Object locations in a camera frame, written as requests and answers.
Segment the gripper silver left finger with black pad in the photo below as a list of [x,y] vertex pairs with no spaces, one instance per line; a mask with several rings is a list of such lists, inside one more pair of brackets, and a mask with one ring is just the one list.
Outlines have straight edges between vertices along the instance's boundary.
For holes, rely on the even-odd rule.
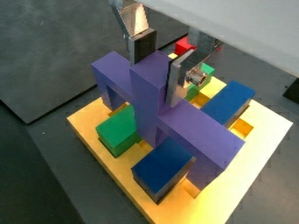
[[155,52],[156,30],[147,21],[145,8],[135,0],[108,0],[124,33],[131,64],[136,64]]

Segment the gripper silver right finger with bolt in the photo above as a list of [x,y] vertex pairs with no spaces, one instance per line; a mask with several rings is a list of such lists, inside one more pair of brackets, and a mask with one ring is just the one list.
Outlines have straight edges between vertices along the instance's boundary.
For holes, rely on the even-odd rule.
[[165,102],[172,108],[187,96],[191,84],[196,88],[208,84],[211,75],[203,71],[203,61],[223,45],[220,40],[192,27],[188,30],[187,43],[195,48],[186,50],[169,62]]

